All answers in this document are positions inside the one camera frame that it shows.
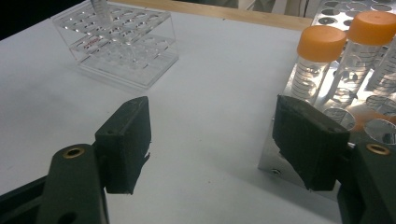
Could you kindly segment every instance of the dark background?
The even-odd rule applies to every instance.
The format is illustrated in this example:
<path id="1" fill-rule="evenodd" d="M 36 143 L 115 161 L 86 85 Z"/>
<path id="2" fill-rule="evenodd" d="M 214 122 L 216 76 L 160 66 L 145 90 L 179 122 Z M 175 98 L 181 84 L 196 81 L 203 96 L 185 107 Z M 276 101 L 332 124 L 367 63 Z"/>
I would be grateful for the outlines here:
<path id="1" fill-rule="evenodd" d="M 64 11 L 83 0 L 10 0 L 3 1 L 0 13 L 3 28 L 0 40 Z"/>

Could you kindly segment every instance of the screw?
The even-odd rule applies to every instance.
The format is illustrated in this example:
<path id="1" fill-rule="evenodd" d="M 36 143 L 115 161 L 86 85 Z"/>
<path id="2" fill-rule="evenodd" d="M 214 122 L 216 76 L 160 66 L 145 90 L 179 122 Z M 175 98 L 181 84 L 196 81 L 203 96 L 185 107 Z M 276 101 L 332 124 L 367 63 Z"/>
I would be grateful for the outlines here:
<path id="1" fill-rule="evenodd" d="M 282 172 L 280 172 L 280 170 L 278 169 L 271 169 L 271 172 L 273 173 L 273 175 L 282 175 Z"/>

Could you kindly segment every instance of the orange screw cap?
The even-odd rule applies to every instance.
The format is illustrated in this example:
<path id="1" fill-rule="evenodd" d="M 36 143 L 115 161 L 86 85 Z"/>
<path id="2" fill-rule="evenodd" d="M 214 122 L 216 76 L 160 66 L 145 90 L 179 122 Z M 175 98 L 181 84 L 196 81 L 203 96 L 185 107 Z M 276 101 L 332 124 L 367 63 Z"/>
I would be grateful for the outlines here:
<path id="1" fill-rule="evenodd" d="M 355 16 L 347 38 L 363 45 L 388 44 L 396 33 L 396 15 L 384 11 L 364 11 Z"/>
<path id="2" fill-rule="evenodd" d="M 300 37 L 297 53 L 311 62 L 329 63 L 336 60 L 346 43 L 345 32 L 324 25 L 305 28 Z"/>

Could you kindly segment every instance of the test tube rack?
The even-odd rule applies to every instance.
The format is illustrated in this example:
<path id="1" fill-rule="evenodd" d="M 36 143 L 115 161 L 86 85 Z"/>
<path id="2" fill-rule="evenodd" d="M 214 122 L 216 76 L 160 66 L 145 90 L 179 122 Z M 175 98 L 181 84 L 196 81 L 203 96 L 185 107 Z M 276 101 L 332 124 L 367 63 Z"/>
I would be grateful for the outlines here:
<path id="1" fill-rule="evenodd" d="M 361 11 L 367 10 L 378 10 L 378 11 L 387 11 L 391 13 L 396 12 L 396 3 L 394 0 L 359 0 L 359 1 L 350 1 L 350 0 L 322 0 L 318 6 L 317 14 L 313 19 L 311 25 L 328 25 L 336 27 L 340 30 L 346 31 L 349 28 L 350 23 L 352 22 L 355 15 L 357 15 Z M 352 105 L 343 109 L 338 108 L 330 108 L 328 110 L 322 111 L 327 116 L 331 117 L 342 126 L 351 131 L 351 143 L 355 139 L 355 136 L 359 136 L 361 133 L 365 133 L 367 131 L 356 131 L 354 127 L 356 127 L 357 123 L 355 120 L 355 115 L 372 115 L 366 121 L 371 122 L 371 125 L 374 126 L 375 131 L 373 133 L 365 133 L 366 137 L 370 137 L 375 140 L 380 140 L 382 143 L 389 144 L 391 146 L 396 145 L 396 125 L 392 122 L 383 121 L 382 119 L 378 122 L 375 119 L 375 114 L 373 111 L 378 111 L 382 109 L 382 116 L 386 116 L 390 118 L 395 114 L 387 114 L 390 111 L 396 111 L 396 103 L 394 101 L 390 101 L 390 103 L 386 103 L 387 97 L 376 96 L 371 91 L 367 89 L 367 84 L 370 76 L 373 74 L 376 66 L 380 62 L 381 58 L 384 56 L 387 46 L 384 46 L 382 50 L 379 52 L 373 69 L 371 69 L 370 73 L 367 75 L 364 80 L 361 88 L 358 92 L 358 98 L 354 100 Z M 333 81 L 333 74 L 337 70 L 339 64 L 339 60 L 334 61 L 330 65 L 330 69 L 327 75 L 324 78 L 322 88 L 319 91 L 318 99 L 314 104 L 314 107 L 318 108 L 325 102 L 325 96 L 329 91 L 329 88 Z M 296 69 L 296 64 L 292 68 L 291 75 L 289 81 L 286 85 L 286 88 L 282 94 L 290 95 L 291 83 L 293 80 L 293 74 Z M 389 98 L 395 99 L 395 94 L 392 94 Z M 377 128 L 383 128 L 384 132 L 377 133 Z M 274 119 L 272 119 L 268 134 L 266 136 L 264 142 L 264 148 L 262 151 L 262 156 L 259 162 L 259 169 L 264 170 L 272 175 L 277 175 L 293 184 L 301 186 L 304 188 L 304 182 L 297 175 L 297 173 L 293 170 L 292 166 L 282 157 L 279 153 L 279 148 L 277 147 L 274 139 L 272 138 L 272 130 L 274 128 Z M 340 184 L 337 182 L 333 191 L 321 191 L 317 192 L 326 198 L 336 201 L 336 194 Z"/>
<path id="2" fill-rule="evenodd" d="M 178 59 L 171 14 L 108 6 L 112 24 L 107 28 L 89 1 L 52 21 L 81 68 L 146 90 Z"/>

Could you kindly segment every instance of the table surface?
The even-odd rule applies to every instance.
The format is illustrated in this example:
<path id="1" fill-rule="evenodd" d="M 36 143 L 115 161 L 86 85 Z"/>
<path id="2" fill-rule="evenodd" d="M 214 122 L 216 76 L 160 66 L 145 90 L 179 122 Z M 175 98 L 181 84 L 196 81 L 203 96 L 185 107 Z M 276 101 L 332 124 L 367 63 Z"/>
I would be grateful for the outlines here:
<path id="1" fill-rule="evenodd" d="M 107 195 L 111 223 L 339 223 L 336 202 L 257 168 L 301 32 L 172 20 L 180 58 L 146 92 L 80 70 L 50 20 L 0 42 L 0 194 L 147 95 L 151 158 L 134 195 Z"/>

